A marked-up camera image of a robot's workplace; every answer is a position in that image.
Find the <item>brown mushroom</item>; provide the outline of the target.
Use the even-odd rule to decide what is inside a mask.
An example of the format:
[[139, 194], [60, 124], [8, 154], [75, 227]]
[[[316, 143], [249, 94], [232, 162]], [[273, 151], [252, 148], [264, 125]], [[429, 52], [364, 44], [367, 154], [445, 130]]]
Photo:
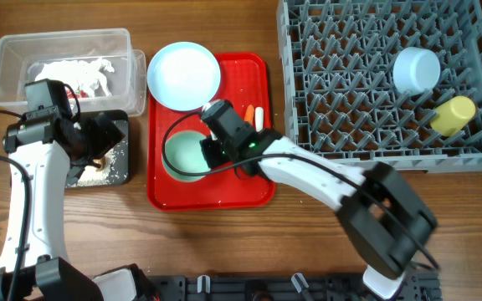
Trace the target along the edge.
[[103, 171], [106, 165], [106, 159], [101, 157], [100, 159], [94, 159], [90, 163], [91, 166], [95, 168], [96, 171]]

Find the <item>light green bowl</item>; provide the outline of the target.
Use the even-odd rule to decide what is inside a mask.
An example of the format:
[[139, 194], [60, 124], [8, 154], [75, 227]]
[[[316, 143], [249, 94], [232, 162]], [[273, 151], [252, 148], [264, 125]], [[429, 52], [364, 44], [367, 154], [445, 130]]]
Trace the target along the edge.
[[166, 142], [165, 154], [172, 166], [189, 173], [210, 171], [204, 159], [200, 141], [206, 136], [193, 130], [184, 130], [172, 135]]

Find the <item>white rice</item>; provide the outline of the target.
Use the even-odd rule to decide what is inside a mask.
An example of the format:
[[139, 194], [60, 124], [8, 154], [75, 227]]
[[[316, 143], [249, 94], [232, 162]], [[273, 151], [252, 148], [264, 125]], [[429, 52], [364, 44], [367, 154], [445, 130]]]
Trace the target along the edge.
[[93, 166], [85, 171], [74, 186], [113, 186], [123, 184], [129, 175], [128, 161], [123, 150], [110, 150], [104, 156], [106, 165], [103, 171], [96, 171]]

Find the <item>red snack wrapper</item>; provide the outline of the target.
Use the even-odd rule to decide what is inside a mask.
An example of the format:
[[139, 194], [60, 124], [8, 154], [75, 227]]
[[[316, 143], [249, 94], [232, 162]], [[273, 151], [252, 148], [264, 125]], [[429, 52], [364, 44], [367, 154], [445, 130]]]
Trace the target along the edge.
[[74, 94], [78, 99], [88, 97], [88, 95], [84, 91], [80, 91], [79, 89], [77, 89], [75, 92], [72, 92], [69, 88], [66, 88], [65, 91], [66, 91], [66, 93], [68, 95], [68, 98], [70, 100], [74, 99]]

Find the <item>orange carrot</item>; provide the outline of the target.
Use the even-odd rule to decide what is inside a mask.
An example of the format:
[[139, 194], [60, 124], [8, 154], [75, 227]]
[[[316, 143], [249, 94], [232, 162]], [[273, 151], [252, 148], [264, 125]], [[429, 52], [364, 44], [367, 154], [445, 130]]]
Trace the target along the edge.
[[254, 124], [254, 112], [255, 108], [252, 105], [248, 105], [245, 110], [244, 121], [249, 123], [250, 125]]

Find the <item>white spoon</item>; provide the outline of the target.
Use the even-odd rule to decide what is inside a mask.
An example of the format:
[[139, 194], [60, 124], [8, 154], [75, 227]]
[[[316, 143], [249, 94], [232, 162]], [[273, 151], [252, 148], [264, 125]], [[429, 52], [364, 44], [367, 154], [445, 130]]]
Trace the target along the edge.
[[264, 128], [264, 109], [257, 107], [254, 111], [254, 127], [260, 132]]

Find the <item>white tissue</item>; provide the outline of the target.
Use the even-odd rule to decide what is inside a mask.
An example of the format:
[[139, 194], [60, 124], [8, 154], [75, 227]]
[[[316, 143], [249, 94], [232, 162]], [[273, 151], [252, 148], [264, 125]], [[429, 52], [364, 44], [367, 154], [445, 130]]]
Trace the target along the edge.
[[34, 63], [27, 70], [33, 81], [58, 80], [68, 84], [74, 92], [84, 92], [90, 98], [96, 96], [98, 88], [102, 89], [105, 96], [112, 96], [105, 72], [114, 73], [115, 69], [111, 61], [103, 58], [90, 62], [75, 59]]

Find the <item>large light blue plate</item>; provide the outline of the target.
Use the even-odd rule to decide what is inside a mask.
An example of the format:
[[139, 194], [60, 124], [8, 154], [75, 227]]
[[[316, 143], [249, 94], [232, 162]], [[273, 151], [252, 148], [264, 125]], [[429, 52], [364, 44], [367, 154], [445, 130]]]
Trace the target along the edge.
[[221, 82], [218, 60], [205, 47], [176, 42], [161, 48], [147, 69], [152, 97], [175, 111], [191, 111], [213, 99]]

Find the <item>light blue rice bowl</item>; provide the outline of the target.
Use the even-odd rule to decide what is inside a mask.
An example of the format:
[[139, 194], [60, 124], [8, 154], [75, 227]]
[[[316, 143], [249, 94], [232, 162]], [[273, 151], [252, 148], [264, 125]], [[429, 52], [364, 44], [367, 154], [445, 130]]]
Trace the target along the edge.
[[397, 55], [392, 69], [395, 89], [399, 94], [410, 96], [432, 91], [440, 75], [438, 56], [424, 48], [405, 48]]

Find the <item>yellow cup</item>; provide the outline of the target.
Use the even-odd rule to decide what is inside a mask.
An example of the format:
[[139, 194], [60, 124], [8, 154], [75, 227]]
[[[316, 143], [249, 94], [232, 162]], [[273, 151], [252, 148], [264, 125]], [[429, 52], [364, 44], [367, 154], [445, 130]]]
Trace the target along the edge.
[[461, 131], [475, 116], [476, 105], [468, 97], [456, 96], [434, 109], [436, 116], [430, 126], [442, 136], [450, 137]]

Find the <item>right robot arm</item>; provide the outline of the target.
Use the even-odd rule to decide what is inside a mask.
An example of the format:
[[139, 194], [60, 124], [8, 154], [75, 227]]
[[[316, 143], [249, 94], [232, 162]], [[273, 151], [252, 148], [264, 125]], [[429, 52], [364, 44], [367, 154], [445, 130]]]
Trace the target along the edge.
[[211, 135], [202, 143], [213, 173], [233, 169], [246, 176], [292, 186], [332, 209], [366, 262], [365, 286], [378, 298], [397, 296], [416, 253], [438, 222], [404, 178], [378, 162], [364, 169], [327, 160], [271, 129], [256, 130], [227, 100], [203, 106]]

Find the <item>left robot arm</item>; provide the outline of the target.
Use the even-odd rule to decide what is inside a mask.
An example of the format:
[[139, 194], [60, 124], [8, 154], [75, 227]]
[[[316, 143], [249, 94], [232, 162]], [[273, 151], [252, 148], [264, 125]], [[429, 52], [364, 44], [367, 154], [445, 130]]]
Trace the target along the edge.
[[89, 278], [68, 260], [64, 242], [64, 190], [86, 166], [125, 135], [108, 115], [81, 119], [70, 107], [68, 84], [42, 79], [25, 86], [28, 110], [7, 128], [11, 200], [0, 255], [0, 300], [23, 300], [38, 288], [46, 300], [137, 300], [133, 266]]

